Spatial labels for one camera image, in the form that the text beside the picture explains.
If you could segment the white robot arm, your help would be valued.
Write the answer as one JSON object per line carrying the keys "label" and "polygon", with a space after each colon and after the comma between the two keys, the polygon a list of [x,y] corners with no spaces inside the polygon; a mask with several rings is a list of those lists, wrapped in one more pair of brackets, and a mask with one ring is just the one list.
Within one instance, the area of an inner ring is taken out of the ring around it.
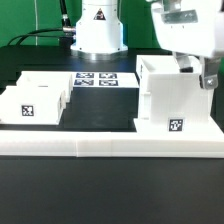
{"label": "white robot arm", "polygon": [[[159,46],[170,51],[181,70],[189,57],[200,58],[201,87],[218,86],[217,72],[224,57],[224,0],[146,0]],[[123,24],[117,15],[118,0],[82,0],[71,50],[98,60],[128,50]]]}

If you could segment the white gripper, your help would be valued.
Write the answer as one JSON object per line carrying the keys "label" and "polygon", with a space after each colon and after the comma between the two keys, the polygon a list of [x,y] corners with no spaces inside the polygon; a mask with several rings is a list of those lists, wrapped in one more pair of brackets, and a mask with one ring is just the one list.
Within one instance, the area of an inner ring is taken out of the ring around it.
{"label": "white gripper", "polygon": [[157,0],[151,15],[158,43],[174,52],[179,71],[195,72],[191,55],[203,56],[200,87],[217,88],[221,59],[213,57],[224,57],[224,0]]}

